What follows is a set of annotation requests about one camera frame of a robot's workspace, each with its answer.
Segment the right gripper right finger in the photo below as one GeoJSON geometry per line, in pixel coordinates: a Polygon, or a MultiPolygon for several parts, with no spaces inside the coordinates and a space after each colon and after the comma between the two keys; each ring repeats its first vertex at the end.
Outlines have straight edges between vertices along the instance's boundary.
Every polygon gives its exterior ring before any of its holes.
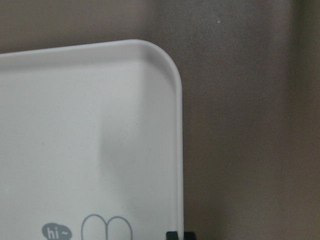
{"type": "Polygon", "coordinates": [[[183,234],[184,240],[196,240],[196,234],[193,231],[185,231],[183,234]]]}

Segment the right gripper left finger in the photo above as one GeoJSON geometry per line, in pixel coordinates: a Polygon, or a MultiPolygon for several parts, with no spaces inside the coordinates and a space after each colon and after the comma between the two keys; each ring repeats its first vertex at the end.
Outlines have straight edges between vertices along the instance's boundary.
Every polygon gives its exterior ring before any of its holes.
{"type": "Polygon", "coordinates": [[[178,233],[176,231],[168,231],[166,233],[166,240],[179,240],[178,233]]]}

